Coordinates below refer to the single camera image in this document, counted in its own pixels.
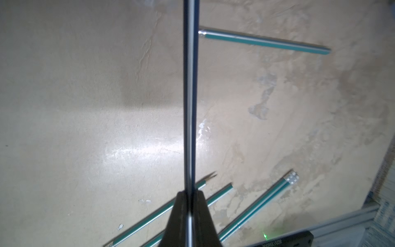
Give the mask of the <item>teal pencil pair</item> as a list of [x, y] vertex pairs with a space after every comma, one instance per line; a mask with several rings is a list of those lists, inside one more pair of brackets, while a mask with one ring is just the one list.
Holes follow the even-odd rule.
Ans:
[[269, 188], [264, 194], [262, 194], [254, 203], [252, 203], [245, 211], [243, 211], [229, 225], [227, 225], [218, 234], [219, 241], [224, 242], [241, 226], [243, 226], [252, 217], [254, 217], [263, 207], [265, 207], [269, 202], [271, 202], [276, 196], [282, 193], [289, 186], [294, 185], [298, 180], [299, 180], [299, 175], [294, 170], [290, 170], [286, 175], [283, 176], [283, 178], [277, 181], [271, 188]]

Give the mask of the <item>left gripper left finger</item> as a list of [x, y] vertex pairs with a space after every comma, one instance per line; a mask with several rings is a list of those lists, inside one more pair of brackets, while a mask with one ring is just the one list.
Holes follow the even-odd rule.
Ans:
[[159, 247], [184, 247], [186, 244], [187, 195], [178, 192]]

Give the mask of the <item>dark pencil pair angled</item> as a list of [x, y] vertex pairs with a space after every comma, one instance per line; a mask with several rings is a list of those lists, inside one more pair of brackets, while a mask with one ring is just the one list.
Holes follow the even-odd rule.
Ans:
[[184, 184], [187, 199], [185, 246], [193, 247], [200, 1], [184, 1], [183, 6]]

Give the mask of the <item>teal pencil diagonal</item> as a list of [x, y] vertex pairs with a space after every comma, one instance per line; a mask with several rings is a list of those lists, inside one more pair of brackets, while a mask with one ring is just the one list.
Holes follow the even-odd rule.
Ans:
[[[211, 206], [214, 203], [216, 203], [218, 200], [220, 200], [222, 197], [224, 197], [227, 193], [229, 193], [233, 189], [233, 186], [231, 183], [227, 184], [225, 187], [223, 187], [221, 190], [213, 194], [208, 200], [207, 200], [207, 205]], [[154, 220], [165, 214], [166, 212], [172, 210], [174, 204], [175, 204], [176, 198], [173, 198], [163, 206], [161, 206], [159, 209], [148, 215], [147, 217], [143, 218], [140, 220], [138, 223], [134, 224], [127, 230], [123, 231], [121, 234], [110, 240], [108, 243], [104, 245], [104, 247], [117, 247], [119, 244], [124, 242], [126, 239], [131, 237], [132, 235], [136, 234], [138, 231], [152, 223]]]

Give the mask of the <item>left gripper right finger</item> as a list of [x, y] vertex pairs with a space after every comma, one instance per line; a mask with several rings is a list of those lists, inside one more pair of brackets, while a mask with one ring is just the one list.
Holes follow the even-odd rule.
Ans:
[[193, 246], [221, 247], [204, 194], [196, 190], [193, 196]]

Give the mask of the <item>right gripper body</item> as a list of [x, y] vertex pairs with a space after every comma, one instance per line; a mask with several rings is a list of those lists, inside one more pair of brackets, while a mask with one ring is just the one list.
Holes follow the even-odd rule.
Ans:
[[251, 247], [311, 247], [313, 240], [314, 235], [310, 231], [303, 231], [293, 235], [256, 243], [251, 245]]

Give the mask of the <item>teal pencil pair horizontal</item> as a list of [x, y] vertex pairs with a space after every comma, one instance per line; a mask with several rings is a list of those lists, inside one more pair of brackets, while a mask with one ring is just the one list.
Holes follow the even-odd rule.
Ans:
[[227, 42], [257, 45], [277, 49], [308, 52], [312, 54], [328, 55], [331, 49], [325, 46], [308, 44], [303, 42], [288, 41], [282, 39], [253, 36], [224, 30], [200, 29], [199, 35], [207, 39], [221, 40]]

